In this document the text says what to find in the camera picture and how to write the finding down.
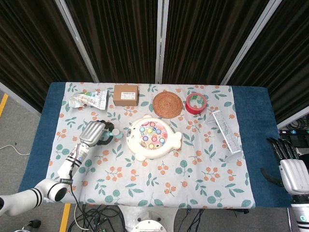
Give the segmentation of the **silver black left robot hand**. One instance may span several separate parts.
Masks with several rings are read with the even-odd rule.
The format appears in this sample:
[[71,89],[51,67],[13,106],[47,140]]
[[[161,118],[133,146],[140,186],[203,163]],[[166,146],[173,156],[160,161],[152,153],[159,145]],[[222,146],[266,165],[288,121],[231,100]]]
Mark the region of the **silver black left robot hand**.
[[114,124],[104,120],[90,121],[80,135],[81,143],[94,147],[108,145],[113,140]]

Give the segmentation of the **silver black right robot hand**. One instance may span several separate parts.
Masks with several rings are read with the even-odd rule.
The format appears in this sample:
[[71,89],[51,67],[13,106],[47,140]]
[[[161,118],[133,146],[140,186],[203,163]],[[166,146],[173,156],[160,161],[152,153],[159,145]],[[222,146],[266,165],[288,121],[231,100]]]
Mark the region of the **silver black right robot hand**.
[[267,174],[261,168],[262,176],[270,183],[284,187],[290,195],[306,195],[309,193],[309,173],[303,160],[300,159],[296,148],[287,140],[267,138],[270,142],[275,157],[278,161],[278,168],[281,179],[276,179]]

